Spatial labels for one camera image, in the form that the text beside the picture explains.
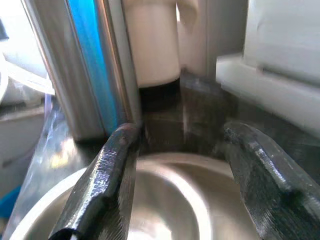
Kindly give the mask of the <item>steel knife block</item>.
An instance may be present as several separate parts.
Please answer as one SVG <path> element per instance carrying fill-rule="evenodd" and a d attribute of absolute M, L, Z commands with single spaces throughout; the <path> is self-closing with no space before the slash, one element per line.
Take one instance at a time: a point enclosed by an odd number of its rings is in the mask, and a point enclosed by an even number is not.
<path fill-rule="evenodd" d="M 107 138 L 142 112 L 124 0 L 21 0 L 77 142 Z"/>

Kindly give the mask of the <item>white cylindrical container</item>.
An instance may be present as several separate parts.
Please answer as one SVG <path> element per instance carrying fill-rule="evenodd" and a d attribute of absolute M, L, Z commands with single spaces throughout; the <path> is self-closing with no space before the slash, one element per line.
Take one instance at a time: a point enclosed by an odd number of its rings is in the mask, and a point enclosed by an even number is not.
<path fill-rule="evenodd" d="M 180 57 L 174 0 L 123 0 L 143 112 L 175 105 Z"/>

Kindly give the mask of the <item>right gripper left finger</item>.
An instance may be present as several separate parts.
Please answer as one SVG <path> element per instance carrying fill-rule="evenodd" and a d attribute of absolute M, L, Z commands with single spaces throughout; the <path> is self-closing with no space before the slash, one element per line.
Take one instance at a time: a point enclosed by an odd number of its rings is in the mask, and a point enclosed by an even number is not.
<path fill-rule="evenodd" d="M 126 240 L 141 128 L 119 126 L 76 182 L 48 240 Z"/>

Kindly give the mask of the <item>blue plastic bowl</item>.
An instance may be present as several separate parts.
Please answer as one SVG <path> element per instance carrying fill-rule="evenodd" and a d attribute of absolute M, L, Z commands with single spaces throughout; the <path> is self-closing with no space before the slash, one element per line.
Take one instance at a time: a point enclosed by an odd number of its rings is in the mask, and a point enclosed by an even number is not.
<path fill-rule="evenodd" d="M 0 198 L 0 218 L 10 218 L 20 191 L 19 186 Z"/>

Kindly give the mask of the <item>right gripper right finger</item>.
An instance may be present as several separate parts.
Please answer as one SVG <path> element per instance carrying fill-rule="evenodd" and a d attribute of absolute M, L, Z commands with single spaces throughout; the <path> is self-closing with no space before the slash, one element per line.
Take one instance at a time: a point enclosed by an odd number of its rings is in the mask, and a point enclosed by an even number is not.
<path fill-rule="evenodd" d="M 320 240 L 320 185 L 271 137 L 238 121 L 223 126 L 225 159 L 262 240 Z"/>

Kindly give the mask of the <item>white box-shaped appliance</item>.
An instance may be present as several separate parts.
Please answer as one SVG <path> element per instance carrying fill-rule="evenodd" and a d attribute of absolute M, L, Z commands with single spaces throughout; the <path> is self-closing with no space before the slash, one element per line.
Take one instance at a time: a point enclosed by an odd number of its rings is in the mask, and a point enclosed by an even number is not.
<path fill-rule="evenodd" d="M 243 54 L 219 57 L 216 80 L 254 99 L 320 102 L 320 0 L 249 0 Z"/>

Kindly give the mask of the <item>white hanging cloth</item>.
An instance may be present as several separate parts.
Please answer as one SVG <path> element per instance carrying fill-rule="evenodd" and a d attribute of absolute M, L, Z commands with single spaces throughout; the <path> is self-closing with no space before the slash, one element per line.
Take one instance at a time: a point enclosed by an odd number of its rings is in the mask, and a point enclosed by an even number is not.
<path fill-rule="evenodd" d="M 207 0 L 197 0 L 198 15 L 191 31 L 182 23 L 179 8 L 176 9 L 180 66 L 189 72 L 207 73 Z"/>

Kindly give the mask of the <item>wide steel bowl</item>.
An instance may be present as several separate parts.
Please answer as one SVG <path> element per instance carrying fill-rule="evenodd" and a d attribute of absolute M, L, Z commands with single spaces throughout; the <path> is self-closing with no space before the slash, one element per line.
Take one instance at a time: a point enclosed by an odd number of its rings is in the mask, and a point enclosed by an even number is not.
<path fill-rule="evenodd" d="M 127 234 L 93 240 L 260 240 L 230 166 L 188 153 L 145 155 L 136 163 Z"/>

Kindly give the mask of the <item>steel kitchen sink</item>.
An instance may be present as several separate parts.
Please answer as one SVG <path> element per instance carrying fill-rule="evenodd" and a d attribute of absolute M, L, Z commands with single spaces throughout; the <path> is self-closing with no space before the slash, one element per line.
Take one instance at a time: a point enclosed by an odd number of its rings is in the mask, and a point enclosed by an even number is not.
<path fill-rule="evenodd" d="M 23 183 L 44 122 L 42 104 L 0 107 L 0 196 Z"/>

